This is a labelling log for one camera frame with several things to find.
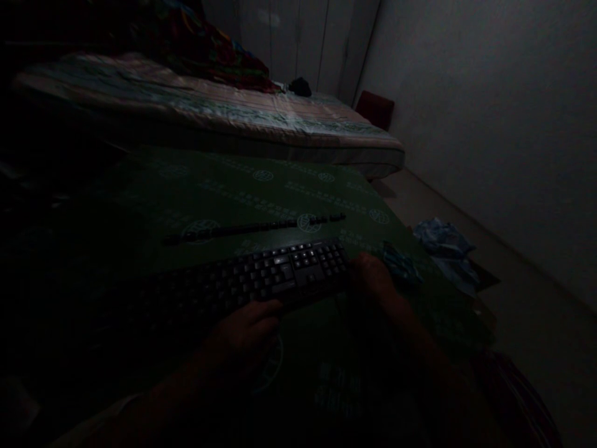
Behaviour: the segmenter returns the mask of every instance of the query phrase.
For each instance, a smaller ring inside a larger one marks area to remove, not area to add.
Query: hand
[[[223,319],[196,354],[218,382],[234,385],[245,379],[275,344],[282,309],[279,301],[251,302]]]
[[[396,292],[386,265],[377,257],[361,252],[349,262],[354,286],[360,293],[378,303],[388,313],[410,311],[409,303]]]

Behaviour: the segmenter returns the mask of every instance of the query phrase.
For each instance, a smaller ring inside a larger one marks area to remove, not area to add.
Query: bedsheet
[[[179,76],[139,53],[31,65],[13,89],[140,144],[345,164],[373,179],[404,165],[401,143],[330,95],[266,94]]]

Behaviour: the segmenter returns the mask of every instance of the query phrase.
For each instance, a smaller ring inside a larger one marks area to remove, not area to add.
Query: green tablecloth
[[[347,219],[309,224],[313,215],[344,212]],[[297,228],[184,243],[161,244],[187,229],[296,218]],[[390,241],[410,256],[424,278],[401,288],[449,356],[461,358],[492,336],[468,299],[436,268],[411,233],[367,181],[349,167],[145,147],[131,154],[79,197],[2,247],[2,259],[21,280],[22,328],[36,350],[68,339],[68,318],[101,297],[119,279],[204,263],[233,255],[338,236],[348,255],[381,254]],[[358,415],[358,356],[342,309],[346,298],[318,302],[282,322],[284,358],[261,402],[283,399],[322,418]],[[85,397],[85,416],[118,396],[142,390],[170,366],[140,373]],[[42,404],[51,393],[37,390]],[[72,401],[75,406],[80,393]]]

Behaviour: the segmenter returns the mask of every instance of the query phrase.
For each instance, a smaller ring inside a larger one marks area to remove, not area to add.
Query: floor
[[[497,318],[494,349],[534,385],[565,447],[597,446],[597,316],[409,171],[372,186],[405,225],[438,217],[477,246],[470,258],[502,281],[479,294]]]

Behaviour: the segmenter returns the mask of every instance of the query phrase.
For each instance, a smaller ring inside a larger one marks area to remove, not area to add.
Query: red object
[[[394,102],[383,96],[363,90],[359,103],[356,105],[356,111],[368,119],[373,126],[387,131],[392,121]]]

